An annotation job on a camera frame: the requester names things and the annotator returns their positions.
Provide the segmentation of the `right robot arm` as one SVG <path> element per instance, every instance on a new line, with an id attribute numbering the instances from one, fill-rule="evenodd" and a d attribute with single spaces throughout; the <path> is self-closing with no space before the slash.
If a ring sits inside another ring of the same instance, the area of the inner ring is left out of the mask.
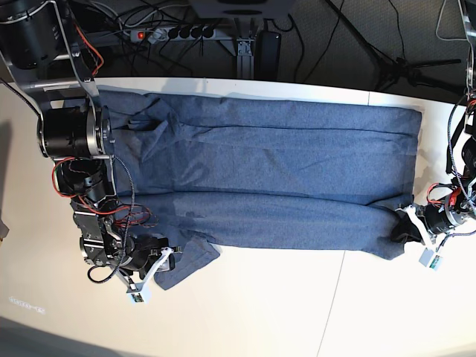
<path id="1" fill-rule="evenodd" d="M 12 90 L 35 112 L 41 153 L 54 162 L 55 191 L 71 202 L 80 249 L 131 292 L 175 268 L 165 238 L 131 232 L 140 207 L 118 198 L 109 110 L 94 81 L 104 61 L 67 1 L 3 1 L 1 58 Z"/>

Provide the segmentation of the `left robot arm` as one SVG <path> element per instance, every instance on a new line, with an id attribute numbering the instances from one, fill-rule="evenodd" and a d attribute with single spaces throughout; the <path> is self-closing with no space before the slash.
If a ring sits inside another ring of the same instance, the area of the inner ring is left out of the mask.
<path id="1" fill-rule="evenodd" d="M 436 236 L 467 237 L 474 234 L 455 233 L 454 229 L 475 219 L 475 2 L 459 1 L 460 15 L 469 43 L 466 66 L 466 92 L 460 103 L 466 108 L 455 129 L 451 128 L 454 106 L 447 124 L 446 173 L 453 176 L 450 184 L 434 183 L 426 193 L 426 205 L 402 208 L 403 215 L 390 234 L 398 243 L 421 242 L 433 245 Z"/>

